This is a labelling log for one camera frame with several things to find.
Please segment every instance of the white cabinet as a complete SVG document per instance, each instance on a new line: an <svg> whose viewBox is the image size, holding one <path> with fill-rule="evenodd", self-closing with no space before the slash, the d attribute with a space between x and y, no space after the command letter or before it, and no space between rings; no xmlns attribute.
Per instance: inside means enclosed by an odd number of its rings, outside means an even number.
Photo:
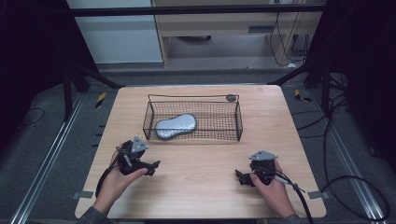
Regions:
<svg viewBox="0 0 396 224"><path fill-rule="evenodd" d="M71 8L151 7L149 0L67 0ZM76 17L97 64L162 63L153 16Z"/></svg>
<svg viewBox="0 0 396 224"><path fill-rule="evenodd" d="M271 0L151 0L155 7L182 6L228 6L228 5L268 5ZM284 0L281 4L326 3L326 0ZM321 12L282 13L230 13L158 15L159 39L163 50L164 64L173 36L189 35L262 35L271 36L271 45L276 60L283 63L292 43L293 35L313 34L317 28Z"/></svg>

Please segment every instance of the sleeve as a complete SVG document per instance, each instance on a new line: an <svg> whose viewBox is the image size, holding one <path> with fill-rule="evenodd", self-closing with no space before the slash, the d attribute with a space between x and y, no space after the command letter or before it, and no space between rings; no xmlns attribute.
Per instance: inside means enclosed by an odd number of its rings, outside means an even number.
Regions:
<svg viewBox="0 0 396 224"><path fill-rule="evenodd" d="M108 217L98 212L93 207L90 207L84 213L84 215L82 215L82 217L79 219L77 224L95 224L95 223L114 224L114 222L108 219Z"/></svg>
<svg viewBox="0 0 396 224"><path fill-rule="evenodd" d="M300 217L297 215L291 215L289 217L283 218L282 224L304 224Z"/></svg>

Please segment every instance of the hand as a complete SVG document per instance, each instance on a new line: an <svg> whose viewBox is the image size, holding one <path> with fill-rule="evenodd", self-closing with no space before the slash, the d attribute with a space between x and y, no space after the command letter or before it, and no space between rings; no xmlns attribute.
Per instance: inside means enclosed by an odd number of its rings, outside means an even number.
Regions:
<svg viewBox="0 0 396 224"><path fill-rule="evenodd" d="M279 172L282 172L277 160L275 160L275 168ZM250 178L264 200L268 203L268 205L270 205L270 207L280 218L285 218L296 214L291 205L289 195L286 192L286 187L283 183L273 179L271 183L266 186L260 181L258 176L250 174Z"/></svg>
<svg viewBox="0 0 396 224"><path fill-rule="evenodd" d="M116 159L117 155L118 151L115 151L110 163ZM93 207L105 216L107 216L113 203L121 196L126 188L148 171L147 168L142 168L129 175L123 175L117 163L115 163L115 166L103 181L100 193L93 204Z"/></svg>

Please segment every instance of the black wire basket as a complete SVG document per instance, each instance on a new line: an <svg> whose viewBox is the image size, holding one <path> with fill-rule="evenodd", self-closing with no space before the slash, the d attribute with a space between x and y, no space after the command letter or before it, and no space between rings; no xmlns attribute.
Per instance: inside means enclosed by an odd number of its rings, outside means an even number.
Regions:
<svg viewBox="0 0 396 224"><path fill-rule="evenodd" d="M148 96L143 125L147 140L211 138L240 141L239 95Z"/></svg>

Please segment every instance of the tabletop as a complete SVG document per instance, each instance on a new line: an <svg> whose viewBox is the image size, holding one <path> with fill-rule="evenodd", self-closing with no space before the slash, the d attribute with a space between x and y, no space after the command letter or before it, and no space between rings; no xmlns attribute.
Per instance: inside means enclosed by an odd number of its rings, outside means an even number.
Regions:
<svg viewBox="0 0 396 224"><path fill-rule="evenodd" d="M243 133L240 141L150 141L143 133L149 94L239 95ZM142 161L161 161L154 176L137 179L113 205L111 218L262 218L276 217L255 188L241 186L235 169L249 173L248 157L259 150L278 156L291 181L305 191L318 190L282 90L267 85L155 86L119 90L84 190L95 192L115 147L138 135L148 144ZM287 186L291 203L306 217L297 193ZM312 217L324 217L321 199L304 194ZM95 197L80 198L76 217Z"/></svg>

